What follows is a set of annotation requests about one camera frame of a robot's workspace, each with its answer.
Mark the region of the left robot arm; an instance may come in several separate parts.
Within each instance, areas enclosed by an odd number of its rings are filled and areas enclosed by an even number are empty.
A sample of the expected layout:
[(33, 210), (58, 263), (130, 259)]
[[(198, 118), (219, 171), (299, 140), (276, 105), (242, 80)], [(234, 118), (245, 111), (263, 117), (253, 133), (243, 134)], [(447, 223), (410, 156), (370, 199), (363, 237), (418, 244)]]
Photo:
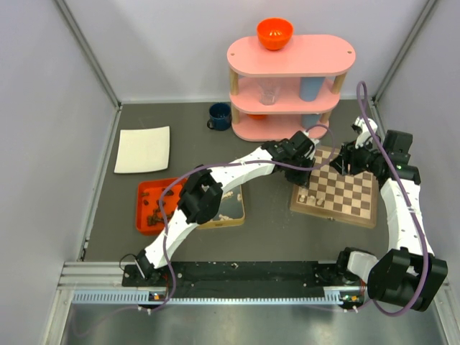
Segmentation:
[(226, 164), (201, 165), (173, 181), (160, 195), (164, 221), (160, 235), (135, 259), (138, 276), (148, 285), (162, 279), (164, 266), (192, 230), (209, 222), (231, 189), (278, 170), (291, 183), (305, 185), (314, 166), (317, 139), (306, 131), (289, 139), (268, 141), (248, 155)]

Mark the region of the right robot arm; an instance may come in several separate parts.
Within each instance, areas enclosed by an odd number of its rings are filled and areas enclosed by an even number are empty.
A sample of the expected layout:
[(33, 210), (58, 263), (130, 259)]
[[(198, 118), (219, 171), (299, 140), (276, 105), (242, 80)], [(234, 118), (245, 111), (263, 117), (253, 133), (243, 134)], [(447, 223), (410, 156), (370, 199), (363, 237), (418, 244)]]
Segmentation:
[(389, 130), (382, 148), (372, 146), (366, 129), (353, 127), (358, 137), (345, 142), (330, 166), (341, 175), (368, 172), (376, 178), (384, 201), (388, 226), (388, 252), (381, 259), (347, 247), (337, 260), (335, 273), (343, 284), (361, 278), (369, 298), (425, 311), (448, 274), (446, 261), (435, 258), (425, 236), (420, 212), (420, 173), (409, 163), (412, 134)]

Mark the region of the wooden chess board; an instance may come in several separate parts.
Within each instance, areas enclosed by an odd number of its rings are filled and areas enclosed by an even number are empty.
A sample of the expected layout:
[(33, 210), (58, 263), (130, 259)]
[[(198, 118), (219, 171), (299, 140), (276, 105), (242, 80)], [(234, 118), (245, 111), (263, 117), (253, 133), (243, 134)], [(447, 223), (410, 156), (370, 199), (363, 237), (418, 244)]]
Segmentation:
[(377, 223), (378, 182), (370, 172), (358, 175), (342, 176), (323, 161), (331, 154), (330, 147), (319, 147), (315, 153), (315, 166), (310, 176), (308, 196), (324, 199), (322, 206), (300, 203), (299, 189), (295, 186), (290, 201), (290, 210), (298, 213), (317, 216), (331, 221), (339, 221), (355, 226), (372, 229)]

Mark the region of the light blue lower cup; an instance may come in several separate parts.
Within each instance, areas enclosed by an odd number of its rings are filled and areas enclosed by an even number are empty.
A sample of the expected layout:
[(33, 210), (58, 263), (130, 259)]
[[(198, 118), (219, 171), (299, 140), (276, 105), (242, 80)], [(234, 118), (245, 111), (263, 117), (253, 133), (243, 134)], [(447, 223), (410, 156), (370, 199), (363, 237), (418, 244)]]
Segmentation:
[(302, 114), (301, 115), (301, 124), (304, 129), (308, 129), (318, 123), (320, 120), (320, 114)]

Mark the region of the light blue cup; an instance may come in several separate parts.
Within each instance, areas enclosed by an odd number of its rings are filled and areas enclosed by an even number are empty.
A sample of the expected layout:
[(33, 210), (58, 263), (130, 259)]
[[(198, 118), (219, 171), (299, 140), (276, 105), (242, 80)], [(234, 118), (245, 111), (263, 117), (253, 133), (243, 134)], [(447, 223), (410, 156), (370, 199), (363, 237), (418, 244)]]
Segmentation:
[(305, 102), (315, 101), (321, 90), (324, 77), (301, 77), (299, 97)]
[(320, 120), (320, 114), (302, 114), (301, 115), (301, 124), (304, 129), (308, 129), (318, 123)]

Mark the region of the small orange bowl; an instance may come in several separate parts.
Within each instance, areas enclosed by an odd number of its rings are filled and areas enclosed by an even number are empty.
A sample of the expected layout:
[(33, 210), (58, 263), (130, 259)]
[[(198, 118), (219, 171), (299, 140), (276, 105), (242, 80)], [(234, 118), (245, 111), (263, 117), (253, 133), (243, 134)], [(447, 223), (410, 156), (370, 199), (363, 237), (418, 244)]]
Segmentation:
[(267, 118), (266, 114), (247, 114), (247, 116), (253, 120), (263, 120)]

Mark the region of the pink three-tier shelf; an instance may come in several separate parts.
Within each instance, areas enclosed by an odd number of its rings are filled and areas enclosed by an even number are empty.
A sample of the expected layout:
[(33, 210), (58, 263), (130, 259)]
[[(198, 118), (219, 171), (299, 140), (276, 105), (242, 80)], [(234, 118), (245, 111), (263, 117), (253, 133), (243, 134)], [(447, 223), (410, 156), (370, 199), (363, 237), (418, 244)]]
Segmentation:
[[(356, 60), (354, 48), (346, 40), (329, 34), (299, 34), (278, 51), (265, 49), (255, 36), (241, 38), (227, 50), (230, 69), (232, 128), (241, 139), (250, 142), (280, 140), (304, 130), (302, 114), (320, 114), (310, 128), (313, 138), (321, 138), (329, 118), (338, 105), (347, 72)], [(324, 77), (315, 101), (299, 97), (301, 77)], [(259, 102), (259, 79), (277, 78), (280, 92), (277, 102), (265, 106)], [(263, 120), (247, 114), (266, 114)]]

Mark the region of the clear glass cup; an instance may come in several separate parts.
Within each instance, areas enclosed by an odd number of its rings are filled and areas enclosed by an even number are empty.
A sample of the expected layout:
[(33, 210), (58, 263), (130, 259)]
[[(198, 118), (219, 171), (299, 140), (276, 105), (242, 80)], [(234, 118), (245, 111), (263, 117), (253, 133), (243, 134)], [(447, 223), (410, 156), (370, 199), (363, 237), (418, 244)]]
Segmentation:
[(259, 79), (259, 102), (265, 106), (272, 106), (277, 102), (280, 92), (280, 82), (277, 78)]

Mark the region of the dark blue mug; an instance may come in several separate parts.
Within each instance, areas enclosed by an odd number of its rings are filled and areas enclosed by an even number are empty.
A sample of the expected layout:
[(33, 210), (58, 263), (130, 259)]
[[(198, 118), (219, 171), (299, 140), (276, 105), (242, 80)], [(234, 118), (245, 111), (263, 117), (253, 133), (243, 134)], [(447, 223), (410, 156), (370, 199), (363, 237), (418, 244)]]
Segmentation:
[(215, 103), (209, 110), (207, 127), (216, 131), (225, 131), (231, 127), (231, 107), (227, 103)]

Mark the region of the gold metal tin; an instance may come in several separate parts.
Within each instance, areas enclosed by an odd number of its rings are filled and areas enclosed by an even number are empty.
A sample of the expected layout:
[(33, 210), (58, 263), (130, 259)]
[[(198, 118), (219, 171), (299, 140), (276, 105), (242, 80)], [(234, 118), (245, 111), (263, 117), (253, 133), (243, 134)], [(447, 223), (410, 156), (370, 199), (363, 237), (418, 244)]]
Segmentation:
[(217, 214), (198, 229), (215, 229), (240, 226), (245, 220), (242, 187), (237, 186), (224, 193)]

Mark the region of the orange plastic bowl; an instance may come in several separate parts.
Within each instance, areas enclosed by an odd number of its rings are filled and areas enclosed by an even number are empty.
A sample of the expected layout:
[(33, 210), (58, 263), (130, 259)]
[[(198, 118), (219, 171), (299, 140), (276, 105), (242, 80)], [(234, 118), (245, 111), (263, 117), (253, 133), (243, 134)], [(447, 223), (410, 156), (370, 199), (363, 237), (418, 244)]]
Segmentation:
[(289, 43), (293, 33), (293, 24), (283, 18), (266, 18), (257, 25), (259, 42), (265, 49), (271, 51), (284, 48)]

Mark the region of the white square plate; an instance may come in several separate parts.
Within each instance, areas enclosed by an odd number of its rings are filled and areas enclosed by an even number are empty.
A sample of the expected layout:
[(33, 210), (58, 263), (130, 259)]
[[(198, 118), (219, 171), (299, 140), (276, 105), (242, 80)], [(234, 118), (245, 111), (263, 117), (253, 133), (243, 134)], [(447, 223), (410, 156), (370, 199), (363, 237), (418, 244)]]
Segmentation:
[(122, 129), (114, 173), (152, 173), (166, 170), (169, 158), (169, 126), (151, 129)]

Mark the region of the orange metal tin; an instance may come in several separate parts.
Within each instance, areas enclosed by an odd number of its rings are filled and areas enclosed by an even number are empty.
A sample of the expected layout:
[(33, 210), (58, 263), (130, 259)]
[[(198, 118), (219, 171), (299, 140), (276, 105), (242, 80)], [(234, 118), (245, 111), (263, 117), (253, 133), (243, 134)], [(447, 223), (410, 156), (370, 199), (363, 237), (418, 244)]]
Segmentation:
[[(164, 229), (164, 221), (159, 207), (162, 192), (176, 178), (141, 182), (137, 191), (136, 228), (145, 236), (158, 235)], [(186, 179), (181, 180), (168, 191), (163, 199), (163, 208), (169, 221), (179, 201), (179, 194)]]

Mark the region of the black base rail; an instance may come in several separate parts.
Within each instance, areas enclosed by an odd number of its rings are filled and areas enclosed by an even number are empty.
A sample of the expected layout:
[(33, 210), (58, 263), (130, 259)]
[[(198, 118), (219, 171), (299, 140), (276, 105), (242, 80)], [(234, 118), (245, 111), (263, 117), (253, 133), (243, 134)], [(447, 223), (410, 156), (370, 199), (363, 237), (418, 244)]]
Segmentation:
[(151, 288), (180, 297), (311, 297), (324, 287), (367, 286), (356, 275), (342, 272), (334, 263), (292, 262), (173, 262), (168, 267), (142, 274), (135, 264), (124, 268), (125, 288)]

